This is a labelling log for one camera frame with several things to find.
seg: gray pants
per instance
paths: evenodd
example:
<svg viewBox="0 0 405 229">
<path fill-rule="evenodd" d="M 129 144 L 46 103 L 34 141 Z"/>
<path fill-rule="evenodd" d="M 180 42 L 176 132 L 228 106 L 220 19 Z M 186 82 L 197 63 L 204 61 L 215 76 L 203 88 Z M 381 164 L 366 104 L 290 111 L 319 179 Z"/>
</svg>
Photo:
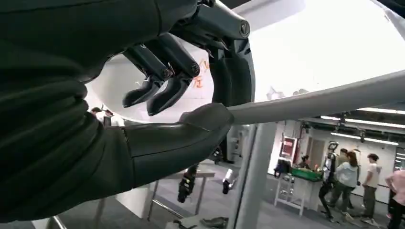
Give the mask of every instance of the gray pants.
<svg viewBox="0 0 405 229">
<path fill-rule="evenodd" d="M 363 196 L 363 204 L 364 204 L 364 213 L 363 217 L 372 219 L 374 216 L 374 207 L 375 207 L 375 191 L 377 188 L 365 186 L 364 187 L 364 196 Z"/>
</svg>

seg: table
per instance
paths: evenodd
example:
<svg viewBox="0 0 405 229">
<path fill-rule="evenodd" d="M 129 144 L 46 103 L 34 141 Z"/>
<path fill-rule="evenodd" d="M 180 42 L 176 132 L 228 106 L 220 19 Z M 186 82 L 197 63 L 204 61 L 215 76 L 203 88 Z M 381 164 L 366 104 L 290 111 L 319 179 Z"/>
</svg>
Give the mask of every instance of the table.
<svg viewBox="0 0 405 229">
<path fill-rule="evenodd" d="M 277 206 L 277 203 L 283 203 L 289 205 L 293 208 L 299 209 L 299 216 L 301 217 L 304 208 L 318 211 L 318 206 L 320 204 L 320 200 L 318 198 L 318 193 L 322 182 L 318 181 L 310 181 L 299 177 L 294 177 L 289 175 L 287 181 L 284 180 L 282 177 L 278 179 L 278 185 L 276 190 L 276 198 L 274 200 L 274 205 Z M 282 184 L 287 185 L 287 192 L 286 198 L 280 198 L 280 192 Z"/>
</svg>

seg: light fixture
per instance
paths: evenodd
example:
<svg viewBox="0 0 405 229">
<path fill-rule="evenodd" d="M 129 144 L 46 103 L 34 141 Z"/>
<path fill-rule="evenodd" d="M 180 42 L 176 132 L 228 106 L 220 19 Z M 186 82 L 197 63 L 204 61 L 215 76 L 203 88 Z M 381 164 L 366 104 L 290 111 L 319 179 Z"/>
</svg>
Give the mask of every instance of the light fixture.
<svg viewBox="0 0 405 229">
<path fill-rule="evenodd" d="M 330 117 L 330 116 L 321 116 L 322 119 L 334 120 L 339 121 L 339 118 Z M 373 122 L 373 121 L 366 121 L 366 120 L 359 120 L 359 119 L 351 119 L 346 118 L 346 122 L 348 123 L 360 123 L 360 124 L 369 124 L 369 125 L 379 125 L 379 126 L 387 126 L 387 127 L 395 127 L 395 128 L 405 128 L 405 125 L 394 124 L 394 123 L 380 123 L 380 122 Z"/>
<path fill-rule="evenodd" d="M 379 112 L 379 113 L 389 113 L 389 114 L 396 114 L 396 110 L 391 110 L 391 109 L 380 109 L 380 108 L 372 108 L 372 107 L 366 107 L 366 108 L 360 108 L 357 109 L 358 111 L 370 111 L 370 112 Z"/>
<path fill-rule="evenodd" d="M 366 121 L 366 120 L 358 120 L 358 119 L 350 119 L 347 118 L 346 122 L 349 123 L 360 123 L 360 124 L 369 124 L 369 125 L 380 125 L 380 126 L 388 126 L 388 127 L 395 127 L 395 128 L 405 128 L 405 125 L 394 124 L 394 123 L 380 123 L 380 122 L 373 122 L 373 121 Z"/>
<path fill-rule="evenodd" d="M 339 133 L 334 133 L 332 132 L 331 135 L 335 135 L 335 136 L 340 136 L 340 137 L 348 137 L 348 138 L 355 138 L 355 139 L 360 139 L 359 136 L 353 136 L 353 135 L 344 135 L 344 134 L 339 134 Z"/>
<path fill-rule="evenodd" d="M 359 111 L 370 111 L 370 112 L 379 112 L 379 113 L 389 113 L 389 114 L 405 115 L 405 111 L 392 110 L 392 109 L 380 109 L 380 108 L 366 107 L 366 108 L 360 108 L 360 109 L 358 109 L 358 110 L 359 110 Z"/>
<path fill-rule="evenodd" d="M 334 121 L 340 121 L 340 118 L 330 117 L 330 116 L 321 116 L 320 118 L 321 119 L 334 120 Z"/>
<path fill-rule="evenodd" d="M 369 141 L 369 142 L 377 142 L 377 143 L 382 143 L 382 144 L 387 144 L 387 145 L 393 145 L 393 146 L 399 145 L 397 142 L 389 142 L 389 141 L 373 139 L 373 138 L 367 138 L 367 137 L 365 137 L 364 140 Z"/>
<path fill-rule="evenodd" d="M 340 137 L 354 138 L 354 139 L 361 139 L 360 136 L 344 135 L 344 134 L 339 134 L 339 133 L 334 133 L 334 132 L 332 132 L 331 135 L 340 136 Z M 377 143 L 382 143 L 382 144 L 387 144 L 387 145 L 393 145 L 393 146 L 399 145 L 397 142 L 389 142 L 389 141 L 373 139 L 373 138 L 367 138 L 367 137 L 365 137 L 364 140 L 369 141 L 369 142 L 377 142 Z"/>
</svg>

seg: pink shirt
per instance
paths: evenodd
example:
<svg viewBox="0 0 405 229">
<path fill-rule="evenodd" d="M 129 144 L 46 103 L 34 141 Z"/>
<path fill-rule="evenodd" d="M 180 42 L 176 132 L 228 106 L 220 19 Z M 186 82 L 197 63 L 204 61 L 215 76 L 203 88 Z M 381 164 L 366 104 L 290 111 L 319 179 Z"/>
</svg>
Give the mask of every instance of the pink shirt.
<svg viewBox="0 0 405 229">
<path fill-rule="evenodd" d="M 405 206 L 405 170 L 395 171 L 389 178 L 392 179 L 392 184 L 396 189 L 394 200 Z"/>
</svg>

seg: green container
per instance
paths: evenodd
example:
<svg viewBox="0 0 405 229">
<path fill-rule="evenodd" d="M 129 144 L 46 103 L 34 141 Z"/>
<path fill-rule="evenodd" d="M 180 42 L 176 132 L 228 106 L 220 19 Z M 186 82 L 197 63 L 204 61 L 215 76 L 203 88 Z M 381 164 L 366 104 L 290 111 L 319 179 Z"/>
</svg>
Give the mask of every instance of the green container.
<svg viewBox="0 0 405 229">
<path fill-rule="evenodd" d="M 293 168 L 291 174 L 293 177 L 313 182 L 322 180 L 322 175 L 320 173 L 316 173 L 308 169 Z"/>
</svg>

